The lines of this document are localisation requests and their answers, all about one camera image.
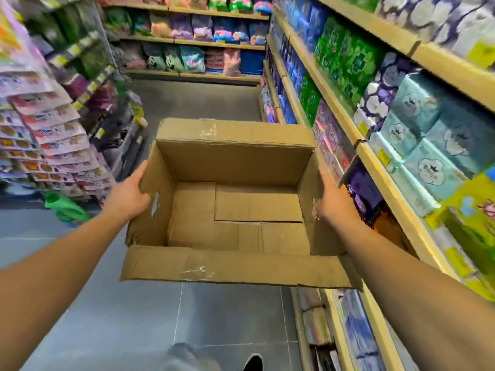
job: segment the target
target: tiled floor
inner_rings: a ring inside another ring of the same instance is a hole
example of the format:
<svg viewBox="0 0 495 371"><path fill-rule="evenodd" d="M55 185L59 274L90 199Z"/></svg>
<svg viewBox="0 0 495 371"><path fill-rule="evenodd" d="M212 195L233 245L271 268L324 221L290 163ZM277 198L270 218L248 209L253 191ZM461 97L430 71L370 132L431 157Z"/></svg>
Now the tiled floor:
<svg viewBox="0 0 495 371"><path fill-rule="evenodd" d="M255 87L134 81L133 89L145 103L150 139L165 117L259 120ZM68 231L48 211L0 211L0 268ZM288 288L118 282L124 236L23 370L160 370L166 349L181 341L224 371L241 370L251 353L263 355L266 371L301 370Z"/></svg>

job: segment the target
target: cardboard box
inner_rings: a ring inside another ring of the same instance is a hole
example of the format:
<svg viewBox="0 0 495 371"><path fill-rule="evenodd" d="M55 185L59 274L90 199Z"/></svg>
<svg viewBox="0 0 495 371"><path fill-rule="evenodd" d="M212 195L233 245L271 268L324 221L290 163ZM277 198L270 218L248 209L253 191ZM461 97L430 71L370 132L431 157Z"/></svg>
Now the cardboard box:
<svg viewBox="0 0 495 371"><path fill-rule="evenodd" d="M315 216L323 187L302 125L165 119L141 190L153 200L129 224L121 280L359 284Z"/></svg>

